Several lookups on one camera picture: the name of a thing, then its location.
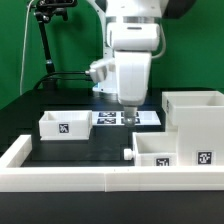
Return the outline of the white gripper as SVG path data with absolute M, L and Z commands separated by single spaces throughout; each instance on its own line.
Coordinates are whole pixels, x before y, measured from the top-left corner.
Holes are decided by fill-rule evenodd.
M 150 52 L 115 51 L 118 101 L 124 107 L 124 124 L 136 124 L 137 107 L 144 103 L 152 54 Z

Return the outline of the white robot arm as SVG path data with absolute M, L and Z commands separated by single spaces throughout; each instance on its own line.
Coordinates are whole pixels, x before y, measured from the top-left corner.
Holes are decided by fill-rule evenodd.
M 98 92 L 114 95 L 124 107 L 124 124 L 133 126 L 144 104 L 153 52 L 166 49 L 163 19 L 179 19 L 196 0 L 87 0 L 97 12 L 103 58 L 90 65 Z

